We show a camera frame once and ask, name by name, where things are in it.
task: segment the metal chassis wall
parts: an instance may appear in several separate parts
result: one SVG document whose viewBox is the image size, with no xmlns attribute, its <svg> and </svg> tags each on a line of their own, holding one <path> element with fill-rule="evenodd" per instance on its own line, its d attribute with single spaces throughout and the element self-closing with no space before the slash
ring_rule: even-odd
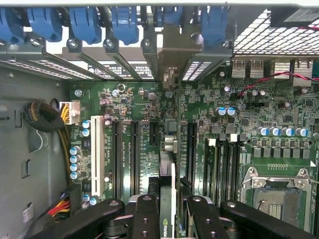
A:
<svg viewBox="0 0 319 239">
<path fill-rule="evenodd" d="M 21 119 L 30 101 L 68 100 L 66 82 L 0 67 L 0 238 L 22 238 L 66 188 L 65 164 L 57 133 L 46 134 L 47 147 L 29 153 L 36 131 Z M 34 217 L 26 223 L 22 212 L 33 205 Z"/>
</svg>

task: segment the perforated metal panel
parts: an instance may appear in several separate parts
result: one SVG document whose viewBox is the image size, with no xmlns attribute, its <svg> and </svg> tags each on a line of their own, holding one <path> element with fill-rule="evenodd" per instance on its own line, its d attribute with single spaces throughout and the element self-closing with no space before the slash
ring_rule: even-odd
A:
<svg viewBox="0 0 319 239">
<path fill-rule="evenodd" d="M 319 31 L 270 28 L 269 10 L 265 10 L 237 37 L 236 55 L 319 55 Z M 312 26 L 319 26 L 319 20 Z"/>
</svg>

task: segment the motherboard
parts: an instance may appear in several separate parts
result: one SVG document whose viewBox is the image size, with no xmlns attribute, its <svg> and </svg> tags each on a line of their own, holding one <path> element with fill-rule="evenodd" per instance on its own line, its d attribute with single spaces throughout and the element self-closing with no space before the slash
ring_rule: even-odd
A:
<svg viewBox="0 0 319 239">
<path fill-rule="evenodd" d="M 312 233 L 319 84 L 295 86 L 283 76 L 246 89 L 263 73 L 247 78 L 236 70 L 224 65 L 170 88 L 161 81 L 74 82 L 70 96 L 80 102 L 81 124 L 71 132 L 78 150 L 72 179 L 82 184 L 83 208 L 148 193 L 167 151 L 176 164 L 177 204 L 187 184 L 216 205 L 238 200 Z M 178 211 L 179 205 L 175 228 L 182 236 Z"/>
</svg>

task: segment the white connector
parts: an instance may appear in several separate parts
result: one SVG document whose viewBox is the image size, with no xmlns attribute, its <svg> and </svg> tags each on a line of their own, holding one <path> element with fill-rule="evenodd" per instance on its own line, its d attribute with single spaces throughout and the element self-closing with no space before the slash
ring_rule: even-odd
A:
<svg viewBox="0 0 319 239">
<path fill-rule="evenodd" d="M 91 116 L 91 179 L 92 196 L 104 191 L 104 130 L 103 116 Z"/>
<path fill-rule="evenodd" d="M 80 102 L 60 102 L 59 108 L 61 110 L 62 106 L 66 105 L 69 108 L 69 111 L 66 113 L 68 120 L 65 121 L 65 124 L 78 125 L 80 123 Z"/>
</svg>

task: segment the pcie slot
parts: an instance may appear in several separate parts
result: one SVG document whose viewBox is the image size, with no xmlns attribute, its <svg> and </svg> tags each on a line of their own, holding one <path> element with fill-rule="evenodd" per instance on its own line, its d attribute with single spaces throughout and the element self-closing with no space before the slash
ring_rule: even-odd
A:
<svg viewBox="0 0 319 239">
<path fill-rule="evenodd" d="M 159 143 L 159 123 L 156 121 L 150 122 L 150 145 L 157 146 Z"/>
<path fill-rule="evenodd" d="M 131 122 L 131 196 L 140 193 L 141 127 L 139 121 Z"/>
<path fill-rule="evenodd" d="M 91 180 L 92 195 L 104 192 L 104 131 L 103 116 L 91 116 Z"/>
<path fill-rule="evenodd" d="M 123 196 L 123 152 L 122 152 L 122 122 L 114 121 L 112 122 L 112 146 L 113 146 L 113 173 L 115 177 L 113 178 L 113 197 L 121 199 Z"/>
<path fill-rule="evenodd" d="M 189 182 L 193 185 L 193 188 L 196 169 L 196 136 L 197 124 L 189 122 L 187 124 L 186 174 Z"/>
</svg>

